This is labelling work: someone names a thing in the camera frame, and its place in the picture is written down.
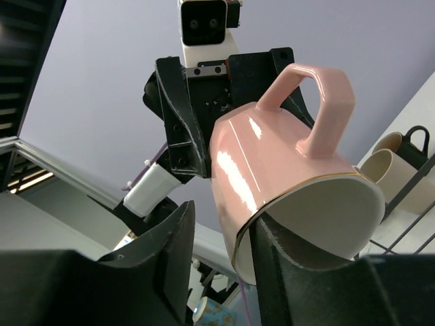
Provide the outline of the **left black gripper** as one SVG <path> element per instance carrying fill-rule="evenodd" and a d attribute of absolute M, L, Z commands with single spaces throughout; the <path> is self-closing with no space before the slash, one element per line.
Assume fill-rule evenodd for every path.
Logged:
<path fill-rule="evenodd" d="M 186 69 L 186 84 L 178 57 L 157 59 L 155 72 L 171 170 L 178 175 L 210 178 L 211 160 L 203 135 L 212 133 L 219 117 L 258 101 L 283 68 L 293 62 L 291 48 L 233 54 L 226 60 L 201 62 Z M 283 108 L 313 127 L 314 119 L 299 86 L 283 102 Z"/>

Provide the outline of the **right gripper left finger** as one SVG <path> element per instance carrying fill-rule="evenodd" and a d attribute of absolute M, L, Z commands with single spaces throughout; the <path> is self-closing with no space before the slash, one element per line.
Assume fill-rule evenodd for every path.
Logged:
<path fill-rule="evenodd" d="M 2 325 L 190 325 L 195 205 L 117 251 L 1 253 Z"/>

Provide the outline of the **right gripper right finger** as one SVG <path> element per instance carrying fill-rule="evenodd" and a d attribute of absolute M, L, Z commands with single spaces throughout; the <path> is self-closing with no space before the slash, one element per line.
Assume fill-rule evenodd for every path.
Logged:
<path fill-rule="evenodd" d="M 434 256 L 347 262 L 267 214 L 249 228 L 263 325 L 433 325 Z"/>

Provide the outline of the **pink faceted ceramic mug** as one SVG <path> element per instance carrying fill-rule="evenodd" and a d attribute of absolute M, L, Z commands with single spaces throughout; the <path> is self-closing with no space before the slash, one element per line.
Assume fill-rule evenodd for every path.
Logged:
<path fill-rule="evenodd" d="M 312 127 L 283 108 L 307 77 L 320 97 Z M 228 256 L 246 283 L 258 283 L 249 227 L 262 214 L 344 260 L 357 255 L 380 224 L 380 187 L 337 153 L 354 108 L 345 72 L 292 63 L 257 101 L 216 120 L 211 188 Z"/>

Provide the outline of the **beige plastic tumbler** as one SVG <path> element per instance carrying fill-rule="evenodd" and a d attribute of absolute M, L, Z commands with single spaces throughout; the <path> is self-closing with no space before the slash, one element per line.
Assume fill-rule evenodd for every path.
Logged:
<path fill-rule="evenodd" d="M 417 170 L 390 149 L 374 152 L 360 167 L 362 174 L 382 190 L 390 203 L 417 173 Z M 434 201 L 434 184 L 423 177 L 398 204 L 403 211 L 421 214 Z"/>

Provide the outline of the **dark brown ceramic mug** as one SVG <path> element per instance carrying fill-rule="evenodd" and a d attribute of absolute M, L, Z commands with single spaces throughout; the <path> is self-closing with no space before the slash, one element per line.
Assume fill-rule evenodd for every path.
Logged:
<path fill-rule="evenodd" d="M 412 135 L 417 131 L 423 131 L 425 136 L 423 138 L 423 147 L 419 149 L 411 141 Z M 392 132 L 383 137 L 374 147 L 372 153 L 381 149 L 390 149 L 396 153 L 403 160 L 419 170 L 428 160 L 428 147 L 430 142 L 430 133 L 424 126 L 413 126 L 406 134 L 400 132 Z"/>

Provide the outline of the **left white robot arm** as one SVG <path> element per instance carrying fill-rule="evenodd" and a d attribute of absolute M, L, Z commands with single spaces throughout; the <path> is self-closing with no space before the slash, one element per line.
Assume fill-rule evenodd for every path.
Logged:
<path fill-rule="evenodd" d="M 169 194 L 198 176 L 211 176 L 209 144 L 216 120 L 258 101 L 293 63 L 290 47 L 233 54 L 184 67 L 178 57 L 159 58 L 143 91 L 144 104 L 164 123 L 166 141 L 125 187 L 116 216 L 140 236 L 178 207 Z"/>

